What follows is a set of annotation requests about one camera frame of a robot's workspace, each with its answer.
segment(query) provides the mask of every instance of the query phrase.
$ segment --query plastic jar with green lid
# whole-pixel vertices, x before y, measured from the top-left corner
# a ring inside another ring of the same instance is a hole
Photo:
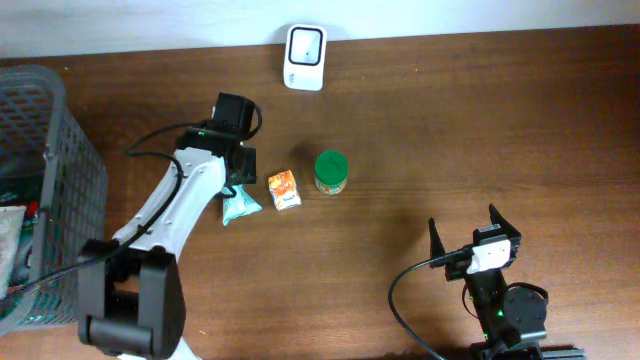
[[[325,151],[316,159],[316,187],[327,195],[340,193],[347,185],[349,163],[337,151]]]

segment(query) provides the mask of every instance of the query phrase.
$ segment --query orange packet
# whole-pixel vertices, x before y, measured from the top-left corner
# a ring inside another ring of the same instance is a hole
[[[270,177],[269,192],[278,211],[302,204],[291,170]]]

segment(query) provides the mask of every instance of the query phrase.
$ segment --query wall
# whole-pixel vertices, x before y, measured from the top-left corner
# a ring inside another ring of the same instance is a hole
[[[0,0],[0,57],[282,43],[640,22],[640,0]]]

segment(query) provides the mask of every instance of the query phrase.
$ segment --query gray crate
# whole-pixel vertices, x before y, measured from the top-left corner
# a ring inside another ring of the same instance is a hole
[[[62,81],[41,66],[0,69],[0,181],[43,173],[30,280],[75,263],[88,239],[104,238],[107,172],[66,106]],[[15,329],[76,321],[77,275],[23,298],[0,320]]]

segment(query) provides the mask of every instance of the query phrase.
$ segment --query green cap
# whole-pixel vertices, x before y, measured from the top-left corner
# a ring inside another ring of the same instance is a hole
[[[316,177],[325,185],[338,185],[348,174],[347,158],[337,151],[325,151],[316,159]]]

